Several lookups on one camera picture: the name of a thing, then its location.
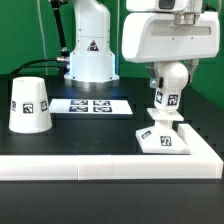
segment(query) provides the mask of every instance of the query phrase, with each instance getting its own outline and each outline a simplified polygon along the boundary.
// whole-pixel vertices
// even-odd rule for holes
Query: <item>printed marker sheet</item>
[[[127,100],[53,99],[51,113],[132,114]]]

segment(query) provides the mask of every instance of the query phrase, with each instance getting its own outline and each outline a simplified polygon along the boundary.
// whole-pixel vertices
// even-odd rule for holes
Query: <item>black sticker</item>
[[[146,138],[148,138],[149,135],[151,135],[151,134],[152,134],[151,131],[147,131],[147,132],[145,132],[145,133],[142,135],[142,139],[146,139]]]
[[[156,92],[156,102],[158,103],[162,103],[162,99],[163,99],[163,94],[159,91]]]
[[[178,102],[178,95],[169,95],[168,106],[176,106]]]
[[[12,101],[12,110],[16,111],[16,102],[15,101]]]
[[[111,107],[93,107],[95,113],[112,113]]]
[[[23,104],[23,113],[33,114],[33,104],[32,103]]]
[[[41,110],[42,110],[42,112],[47,110],[47,101],[41,102]]]
[[[161,146],[172,146],[170,136],[160,136]]]
[[[109,100],[94,100],[93,105],[94,106],[111,106]]]
[[[88,112],[88,107],[70,106],[69,112],[86,113],[86,112]]]
[[[88,100],[71,100],[70,105],[88,105]]]
[[[99,51],[95,40],[93,40],[92,43],[89,45],[87,51]]]

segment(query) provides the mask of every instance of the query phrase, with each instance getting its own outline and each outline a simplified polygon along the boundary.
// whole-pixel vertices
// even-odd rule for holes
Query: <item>warning label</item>
[[[95,40],[93,40],[92,43],[89,45],[87,51],[99,51]]]

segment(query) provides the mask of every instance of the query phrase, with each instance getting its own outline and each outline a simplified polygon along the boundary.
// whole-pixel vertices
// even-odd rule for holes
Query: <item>black table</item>
[[[12,78],[0,77],[1,155],[142,153],[134,134],[153,124],[146,113],[154,99],[147,79],[121,79],[118,87],[86,91],[65,86],[55,76],[44,77],[49,100],[125,99],[133,115],[53,114],[51,130],[28,138],[8,130]],[[179,112],[223,159],[224,113],[190,87],[183,91]],[[223,183],[223,178],[1,182],[0,223],[221,224]]]

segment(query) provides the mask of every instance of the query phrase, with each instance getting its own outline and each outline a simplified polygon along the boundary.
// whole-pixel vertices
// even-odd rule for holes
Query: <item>white cup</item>
[[[49,104],[42,78],[13,80],[9,129],[18,133],[39,133],[52,127]]]

